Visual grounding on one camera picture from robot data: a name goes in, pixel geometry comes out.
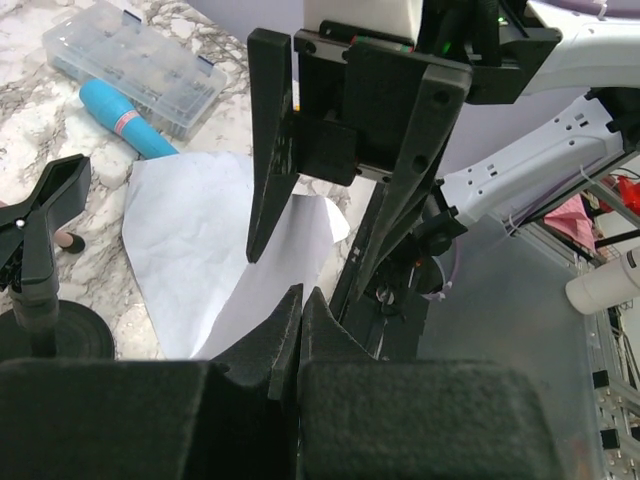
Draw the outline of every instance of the marble countertop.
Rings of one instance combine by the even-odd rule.
[[[69,229],[87,240],[79,256],[57,253],[61,299],[87,305],[109,324],[118,358],[163,358],[120,238],[127,179],[136,152],[89,115],[79,85],[46,62],[41,35],[91,0],[8,0],[0,3],[0,199],[24,199],[47,162],[82,153],[91,157],[92,185],[85,212]],[[245,46],[182,2],[112,0],[167,37],[215,62],[229,78],[210,117],[180,151],[252,153],[249,72]],[[332,199],[352,227],[337,244],[319,284],[330,297],[373,190],[364,179],[344,188],[302,178],[297,193]],[[9,307],[0,296],[0,311]]]

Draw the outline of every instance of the plastic storage box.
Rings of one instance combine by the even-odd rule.
[[[211,62],[102,1],[46,32],[42,43],[52,66],[81,84],[106,81],[151,125],[178,139],[227,81]]]

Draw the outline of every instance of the blue bottle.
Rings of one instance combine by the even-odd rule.
[[[106,82],[97,78],[89,80],[80,88],[80,100],[101,125],[124,138],[144,158],[178,153],[124,95]]]

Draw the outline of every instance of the crumpled paper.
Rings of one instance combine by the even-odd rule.
[[[316,284],[349,233],[336,205],[293,195],[260,261],[246,240],[251,158],[187,153],[136,162],[122,237],[168,359],[211,359],[264,321],[291,285]]]

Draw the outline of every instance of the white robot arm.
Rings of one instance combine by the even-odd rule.
[[[523,95],[563,87],[640,85],[640,20],[607,17],[607,4],[601,3],[598,14],[590,15],[528,2],[529,14],[561,32],[562,40]],[[306,0],[305,28],[317,31],[323,20],[332,20],[416,41],[422,4],[422,0]],[[600,161],[619,157],[623,138],[607,128],[612,120],[598,99],[580,97],[547,124],[484,161],[446,175],[441,190],[447,203],[457,208],[456,220],[468,227],[531,186],[588,172]]]
[[[623,137],[607,128],[612,120],[597,98],[580,97],[537,130],[472,167],[446,175],[441,190],[458,209],[456,220],[468,227],[547,179],[579,176],[601,160],[619,157]]]

